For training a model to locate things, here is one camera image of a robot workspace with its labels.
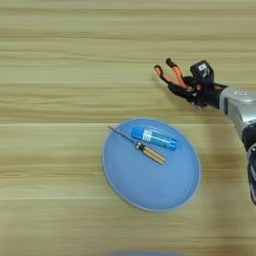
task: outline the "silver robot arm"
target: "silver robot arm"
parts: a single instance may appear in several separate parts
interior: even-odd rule
[[[183,77],[170,59],[166,64],[174,71],[179,84],[156,65],[156,74],[169,90],[199,108],[211,106],[225,113],[234,123],[248,156],[248,181],[252,202],[256,205],[256,94],[214,82],[214,71],[206,60],[190,67],[192,76]]]
[[[234,123],[248,156],[248,181],[256,205],[256,94],[227,87],[219,98],[219,109]]]

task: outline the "screwdriver handle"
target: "screwdriver handle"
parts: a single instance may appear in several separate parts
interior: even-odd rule
[[[162,155],[160,155],[153,149],[146,147],[141,142],[136,143],[135,147],[136,147],[136,149],[139,149],[140,151],[142,151],[144,155],[153,159],[157,163],[162,164],[162,165],[165,163],[165,157],[163,157]]]

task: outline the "metal shaft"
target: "metal shaft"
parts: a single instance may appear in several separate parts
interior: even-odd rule
[[[115,128],[113,128],[111,126],[108,126],[108,128],[111,129],[113,132],[117,133],[118,135],[122,136],[123,138],[129,140],[132,144],[136,144],[136,142],[133,139],[129,138],[124,133],[117,131]]]

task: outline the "wooden table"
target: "wooden table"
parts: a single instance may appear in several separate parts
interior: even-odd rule
[[[253,0],[0,2],[0,255],[149,250],[255,255],[256,208],[232,123],[169,93],[153,66],[254,89]],[[196,197],[153,214],[122,201],[102,170],[108,129],[150,117],[180,129],[203,167]]]

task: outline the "screwdriver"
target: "screwdriver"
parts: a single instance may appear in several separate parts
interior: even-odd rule
[[[128,136],[126,136],[125,134],[117,131],[115,128],[113,128],[111,126],[108,126],[108,128],[111,129],[113,132],[119,134],[123,138],[127,139],[128,141],[130,141],[133,145],[135,145],[136,149],[140,150],[144,155],[148,156],[152,160],[154,160],[157,163],[162,164],[162,165],[165,163],[165,157],[163,157],[162,155],[160,155],[159,153],[157,153],[153,149],[145,146],[141,142],[134,141],[133,139],[131,139]]]

